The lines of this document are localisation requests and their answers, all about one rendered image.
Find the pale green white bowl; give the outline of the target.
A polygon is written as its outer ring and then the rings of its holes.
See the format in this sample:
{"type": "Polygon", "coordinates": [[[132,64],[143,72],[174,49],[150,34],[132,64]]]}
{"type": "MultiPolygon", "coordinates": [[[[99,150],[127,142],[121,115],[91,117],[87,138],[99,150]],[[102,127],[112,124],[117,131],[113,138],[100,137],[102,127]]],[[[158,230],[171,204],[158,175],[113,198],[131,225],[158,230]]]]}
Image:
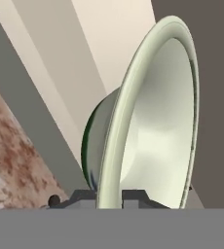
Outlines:
{"type": "Polygon", "coordinates": [[[176,16],[158,21],[137,48],[122,84],[94,108],[81,162],[96,208],[143,193],[183,208],[196,154],[200,94],[194,41],[176,16]]]}

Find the grey cabinet door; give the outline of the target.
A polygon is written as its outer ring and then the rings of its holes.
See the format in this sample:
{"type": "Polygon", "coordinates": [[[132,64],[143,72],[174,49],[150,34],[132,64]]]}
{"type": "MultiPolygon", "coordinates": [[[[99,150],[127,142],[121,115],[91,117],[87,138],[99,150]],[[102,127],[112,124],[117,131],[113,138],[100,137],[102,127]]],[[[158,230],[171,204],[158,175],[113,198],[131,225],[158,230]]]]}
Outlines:
{"type": "Polygon", "coordinates": [[[182,18],[200,69],[200,124],[192,184],[206,208],[224,208],[224,0],[151,0],[155,19],[182,18]]]}

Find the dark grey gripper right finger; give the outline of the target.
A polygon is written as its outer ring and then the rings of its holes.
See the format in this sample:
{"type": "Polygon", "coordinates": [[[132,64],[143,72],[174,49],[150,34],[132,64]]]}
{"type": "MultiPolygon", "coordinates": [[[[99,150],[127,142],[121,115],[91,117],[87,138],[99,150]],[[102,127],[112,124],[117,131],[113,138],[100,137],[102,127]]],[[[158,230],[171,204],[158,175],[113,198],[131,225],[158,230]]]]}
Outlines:
{"type": "Polygon", "coordinates": [[[122,190],[123,209],[167,209],[166,206],[149,198],[144,190],[122,190]]]}

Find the small black round knob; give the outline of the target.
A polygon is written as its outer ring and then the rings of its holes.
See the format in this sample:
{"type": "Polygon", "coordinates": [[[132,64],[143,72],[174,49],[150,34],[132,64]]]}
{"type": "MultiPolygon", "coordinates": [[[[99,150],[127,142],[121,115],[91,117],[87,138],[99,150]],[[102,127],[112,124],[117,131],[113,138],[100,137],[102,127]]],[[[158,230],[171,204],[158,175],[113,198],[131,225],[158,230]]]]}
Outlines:
{"type": "Polygon", "coordinates": [[[60,197],[58,195],[52,195],[49,197],[48,205],[50,207],[60,204],[60,197]]]}

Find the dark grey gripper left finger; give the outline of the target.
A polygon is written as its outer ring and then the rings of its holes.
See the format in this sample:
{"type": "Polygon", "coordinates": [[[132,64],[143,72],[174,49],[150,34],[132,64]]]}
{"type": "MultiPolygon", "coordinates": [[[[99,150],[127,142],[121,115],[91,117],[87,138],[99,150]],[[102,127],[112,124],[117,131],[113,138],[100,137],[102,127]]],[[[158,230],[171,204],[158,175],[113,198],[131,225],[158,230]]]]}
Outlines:
{"type": "Polygon", "coordinates": [[[50,209],[95,209],[96,191],[76,190],[70,199],[50,206],[50,209]]]}

